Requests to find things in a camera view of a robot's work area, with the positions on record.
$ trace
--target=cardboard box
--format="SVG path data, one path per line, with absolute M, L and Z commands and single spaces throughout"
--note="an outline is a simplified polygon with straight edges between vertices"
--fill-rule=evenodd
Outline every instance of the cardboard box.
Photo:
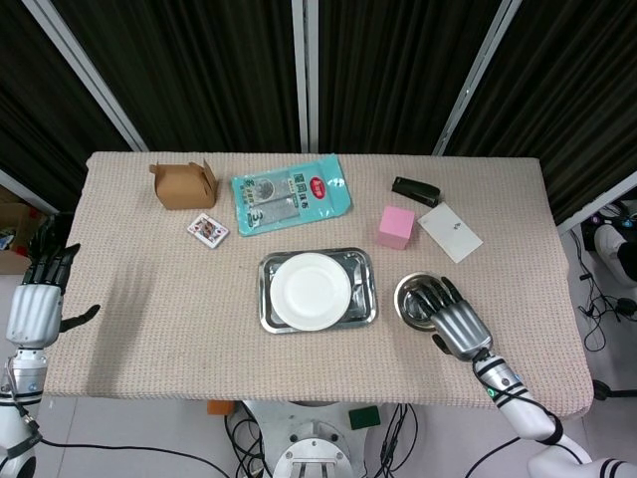
M 29 241 L 40 227 L 43 215 L 26 204 L 0 204 L 0 229 L 12 227 L 16 236 L 9 250 L 0 251 L 0 274 L 24 274 L 31 261 L 27 257 Z
M 210 166 L 188 164 L 152 164 L 155 194 L 166 209 L 203 209 L 215 205 L 217 179 Z
M 24 203 L 22 199 L 16 196 L 13 192 L 7 189 L 4 186 L 0 186 L 0 203 L 4 204 L 7 202 L 19 202 Z

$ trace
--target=white card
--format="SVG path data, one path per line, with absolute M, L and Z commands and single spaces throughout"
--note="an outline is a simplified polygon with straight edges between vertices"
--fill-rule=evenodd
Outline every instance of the white card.
M 456 264 L 482 244 L 482 239 L 444 202 L 418 219 L 418 224 Z

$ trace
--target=table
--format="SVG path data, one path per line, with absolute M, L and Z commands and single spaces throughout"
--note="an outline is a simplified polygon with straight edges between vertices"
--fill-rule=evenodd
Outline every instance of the table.
M 408 273 L 449 277 L 495 337 L 494 351 L 560 416 L 592 401 L 570 304 L 568 264 L 532 158 L 340 155 L 353 206 L 340 218 L 260 236 L 236 232 L 233 175 L 311 154 L 98 152 L 69 243 L 79 242 L 65 317 L 102 304 L 50 350 L 46 392 L 119 398 L 281 399 L 491 406 L 471 367 L 396 315 Z M 167 211 L 148 165 L 201 163 L 220 180 L 208 210 L 231 229 L 211 251 L 186 233 L 200 210 Z M 390 192 L 401 175 L 439 186 L 484 240 L 454 264 L 419 226 L 404 251 L 374 243 L 385 205 L 428 207 Z M 371 257 L 379 314 L 349 331 L 272 335 L 259 323 L 257 269 L 275 251 L 355 246 Z

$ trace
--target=orange object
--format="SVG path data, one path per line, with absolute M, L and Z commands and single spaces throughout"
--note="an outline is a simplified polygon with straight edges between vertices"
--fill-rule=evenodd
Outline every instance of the orange object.
M 228 400 L 208 400 L 209 415 L 229 415 L 235 411 L 235 402 Z

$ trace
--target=robotic arm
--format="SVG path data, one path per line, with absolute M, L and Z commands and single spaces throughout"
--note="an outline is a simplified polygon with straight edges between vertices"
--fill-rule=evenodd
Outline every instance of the robotic arm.
M 31 478 L 34 446 L 42 440 L 35 418 L 47 376 L 44 348 L 63 333 L 92 319 L 100 306 L 62 321 L 63 296 L 80 245 L 57 249 L 33 260 L 13 296 L 7 340 L 17 350 L 0 381 L 0 478 Z
M 491 333 L 448 279 L 429 278 L 405 297 L 417 305 L 417 311 L 402 315 L 405 322 L 421 331 L 433 327 L 434 343 L 445 354 L 472 363 L 476 379 L 516 434 L 548 446 L 530 460 L 531 478 L 637 477 L 636 466 L 614 459 L 592 461 L 563 434 L 559 419 L 533 399 L 502 357 L 491 353 Z

